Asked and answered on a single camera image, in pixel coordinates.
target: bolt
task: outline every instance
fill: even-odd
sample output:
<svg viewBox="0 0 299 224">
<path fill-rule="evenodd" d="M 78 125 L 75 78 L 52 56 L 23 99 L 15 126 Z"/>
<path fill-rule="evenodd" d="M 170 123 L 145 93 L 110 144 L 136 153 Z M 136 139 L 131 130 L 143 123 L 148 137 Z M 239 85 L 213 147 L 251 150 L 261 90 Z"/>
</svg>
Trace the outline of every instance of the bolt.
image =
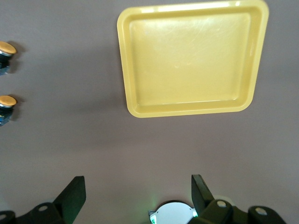
<svg viewBox="0 0 299 224">
<path fill-rule="evenodd" d="M 256 212 L 261 215 L 261 216 L 266 216 L 267 215 L 267 212 L 265 209 L 262 209 L 262 208 L 256 208 Z"/>
<path fill-rule="evenodd" d="M 218 205 L 220 208 L 226 208 L 226 204 L 225 204 L 225 202 L 223 202 L 223 201 L 217 201 L 217 205 Z"/>
</svg>

